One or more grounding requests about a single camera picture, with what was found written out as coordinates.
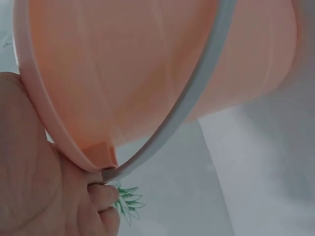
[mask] bucket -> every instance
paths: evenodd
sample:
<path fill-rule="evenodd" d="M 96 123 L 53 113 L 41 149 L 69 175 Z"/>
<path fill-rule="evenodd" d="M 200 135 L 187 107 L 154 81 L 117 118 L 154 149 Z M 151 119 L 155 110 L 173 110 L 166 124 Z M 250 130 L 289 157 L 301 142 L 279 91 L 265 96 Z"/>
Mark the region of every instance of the bucket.
<path fill-rule="evenodd" d="M 291 0 L 15 0 L 13 17 L 22 80 L 47 131 L 107 179 L 142 164 L 181 121 L 276 88 L 296 46 Z M 193 76 L 204 85 L 188 93 Z M 116 169 L 115 147 L 161 133 L 178 98 L 192 112 Z"/>

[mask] human skin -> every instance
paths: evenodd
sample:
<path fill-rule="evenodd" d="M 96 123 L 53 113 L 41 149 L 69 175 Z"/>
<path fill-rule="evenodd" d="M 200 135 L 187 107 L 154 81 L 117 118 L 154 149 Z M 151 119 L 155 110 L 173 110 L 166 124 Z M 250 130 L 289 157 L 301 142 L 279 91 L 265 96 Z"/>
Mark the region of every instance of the human skin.
<path fill-rule="evenodd" d="M 0 236 L 116 236 L 117 199 L 47 141 L 20 76 L 0 73 Z"/>

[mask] finger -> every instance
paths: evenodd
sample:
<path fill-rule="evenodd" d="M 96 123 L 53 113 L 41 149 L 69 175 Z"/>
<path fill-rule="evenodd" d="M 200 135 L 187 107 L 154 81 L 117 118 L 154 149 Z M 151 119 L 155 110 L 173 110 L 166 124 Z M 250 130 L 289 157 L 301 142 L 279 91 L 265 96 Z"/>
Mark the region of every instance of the finger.
<path fill-rule="evenodd" d="M 88 186 L 90 199 L 98 212 L 106 210 L 119 197 L 118 190 L 110 185 L 92 184 Z"/>
<path fill-rule="evenodd" d="M 97 173 L 86 172 L 86 178 L 87 178 L 88 185 L 104 183 L 101 172 L 97 172 Z"/>
<path fill-rule="evenodd" d="M 99 214 L 106 231 L 109 236 L 116 236 L 119 231 L 120 217 L 118 211 L 114 207 L 109 207 L 107 210 Z"/>

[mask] white plastic handle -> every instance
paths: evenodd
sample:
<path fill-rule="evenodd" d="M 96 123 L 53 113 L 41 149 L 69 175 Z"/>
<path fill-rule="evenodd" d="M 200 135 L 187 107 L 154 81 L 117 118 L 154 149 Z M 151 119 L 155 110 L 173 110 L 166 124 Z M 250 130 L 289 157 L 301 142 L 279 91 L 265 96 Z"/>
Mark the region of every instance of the white plastic handle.
<path fill-rule="evenodd" d="M 236 0 L 221 0 L 213 29 L 209 33 L 203 53 L 184 90 L 172 110 L 144 146 L 127 162 L 114 170 L 104 170 L 103 180 L 110 182 L 123 178 L 149 160 L 168 140 L 189 115 L 220 58 L 232 21 Z"/>

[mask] green printed pattern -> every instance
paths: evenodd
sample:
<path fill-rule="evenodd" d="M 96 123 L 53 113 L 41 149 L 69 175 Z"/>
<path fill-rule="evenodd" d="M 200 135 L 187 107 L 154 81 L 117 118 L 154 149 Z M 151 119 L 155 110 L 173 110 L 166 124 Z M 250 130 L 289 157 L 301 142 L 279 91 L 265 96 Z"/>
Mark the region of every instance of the green printed pattern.
<path fill-rule="evenodd" d="M 115 202 L 113 206 L 131 226 L 132 218 L 139 220 L 140 216 L 138 210 L 145 206 L 145 204 L 140 202 L 142 195 L 135 194 L 138 187 L 123 189 L 119 181 L 112 183 L 112 185 L 119 191 L 119 200 Z"/>

